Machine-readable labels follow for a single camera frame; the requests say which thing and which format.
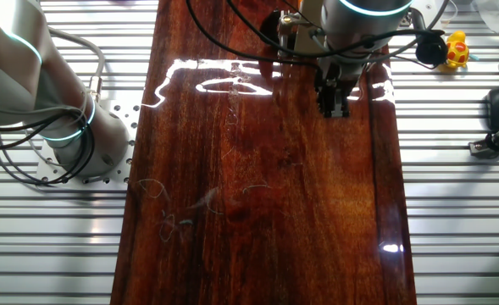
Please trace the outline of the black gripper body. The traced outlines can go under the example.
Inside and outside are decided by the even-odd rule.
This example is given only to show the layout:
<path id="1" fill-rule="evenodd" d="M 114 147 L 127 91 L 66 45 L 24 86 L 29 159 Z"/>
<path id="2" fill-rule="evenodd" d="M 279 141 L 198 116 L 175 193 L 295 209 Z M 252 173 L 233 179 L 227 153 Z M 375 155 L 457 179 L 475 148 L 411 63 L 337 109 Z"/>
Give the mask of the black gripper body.
<path id="1" fill-rule="evenodd" d="M 333 58 L 318 60 L 320 71 L 315 77 L 315 89 L 325 87 L 350 92 L 359 80 L 359 64 L 336 62 Z"/>

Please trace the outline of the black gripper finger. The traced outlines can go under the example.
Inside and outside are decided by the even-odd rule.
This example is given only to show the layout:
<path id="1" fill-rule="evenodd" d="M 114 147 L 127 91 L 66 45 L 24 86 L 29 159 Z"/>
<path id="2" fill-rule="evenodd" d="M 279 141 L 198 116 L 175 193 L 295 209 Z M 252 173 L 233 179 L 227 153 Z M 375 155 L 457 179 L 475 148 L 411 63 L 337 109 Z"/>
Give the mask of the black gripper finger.
<path id="1" fill-rule="evenodd" d="M 329 86 L 322 87 L 318 93 L 319 112 L 325 117 L 330 118 L 333 113 L 333 88 Z"/>
<path id="2" fill-rule="evenodd" d="M 342 84 L 340 89 L 340 98 L 341 98 L 341 117 L 346 118 L 350 115 L 350 108 L 348 97 L 352 93 L 352 89 L 354 88 L 353 84 Z"/>

